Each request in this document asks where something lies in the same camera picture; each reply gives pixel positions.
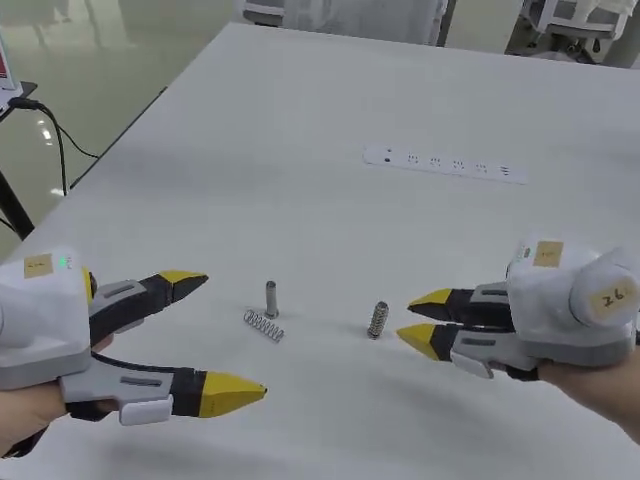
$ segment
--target electrical outlet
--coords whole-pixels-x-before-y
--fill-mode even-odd
[[[453,172],[456,175],[460,175],[460,174],[466,173],[465,170],[466,170],[466,168],[465,168],[464,162],[462,160],[454,160],[453,161]]]
[[[475,173],[478,175],[486,175],[489,173],[489,169],[485,163],[476,163]]]
[[[458,175],[483,180],[497,180],[507,183],[527,184],[525,172],[506,165],[492,165],[485,162],[447,159],[440,156],[420,157],[407,149],[395,147],[366,147],[363,160],[369,165],[420,170],[423,172]]]

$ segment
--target compression spring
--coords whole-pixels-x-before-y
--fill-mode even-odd
[[[384,325],[387,323],[387,317],[389,316],[389,305],[385,302],[378,302],[375,310],[373,311],[373,317],[371,318],[371,324],[367,335],[369,338],[377,340],[382,335]]]
[[[284,330],[253,310],[247,310],[244,314],[244,321],[276,343],[279,343],[284,337]]]

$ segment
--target metal cylinder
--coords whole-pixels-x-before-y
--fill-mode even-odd
[[[276,298],[276,282],[269,280],[266,286],[267,309],[264,312],[265,317],[274,319],[278,318],[278,300]]]
[[[375,310],[373,311],[373,317],[371,318],[371,324],[367,330],[367,335],[373,340],[377,340],[382,335],[384,326],[387,323],[387,317],[389,316],[389,305],[386,302],[378,302]]]

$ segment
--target handwritten label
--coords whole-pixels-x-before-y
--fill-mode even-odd
[[[628,277],[589,297],[591,307],[600,320],[621,308],[634,304],[637,300],[638,288],[634,281]]]
[[[562,242],[538,242],[536,256],[533,258],[534,267],[558,268],[562,257]]]
[[[50,253],[24,259],[24,278],[43,277],[50,273],[53,273],[53,261]]]

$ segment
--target black cable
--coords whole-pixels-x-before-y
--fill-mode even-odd
[[[0,218],[0,223],[4,223],[8,229],[10,229],[13,233],[16,233],[16,229],[11,226],[9,222]]]
[[[66,197],[67,193],[69,193],[67,189],[67,164],[64,159],[64,142],[62,141],[62,131],[60,129],[60,124],[58,123],[58,120],[56,120],[55,115],[53,115],[53,112],[49,110],[45,105],[41,105],[38,110],[40,110],[47,117],[49,117],[49,120],[51,120],[51,123],[53,123],[53,127],[56,130],[56,136],[58,137],[58,148],[60,150],[60,172],[62,174],[62,193]]]
[[[60,130],[62,131],[62,133],[64,133],[64,136],[67,137],[69,139],[69,141],[71,142],[71,144],[76,147],[76,149],[78,149],[78,151],[84,155],[86,155],[87,157],[91,157],[91,158],[95,158],[98,159],[100,158],[99,155],[94,155],[93,153],[89,153],[86,150],[80,148],[80,146],[75,142],[75,140],[73,138],[71,138],[71,135],[69,135],[69,132],[67,132],[64,127],[62,125],[60,125]]]
[[[67,191],[67,164],[64,158],[64,143],[62,141],[62,132],[60,130],[60,124],[58,120],[56,120],[55,115],[51,110],[47,108],[46,105],[40,103],[37,100],[32,100],[30,98],[20,98],[14,97],[9,100],[9,107],[17,108],[20,110],[40,110],[44,113],[49,119],[56,130],[56,136],[58,137],[58,147],[60,149],[60,169],[62,175],[62,193],[66,196]]]

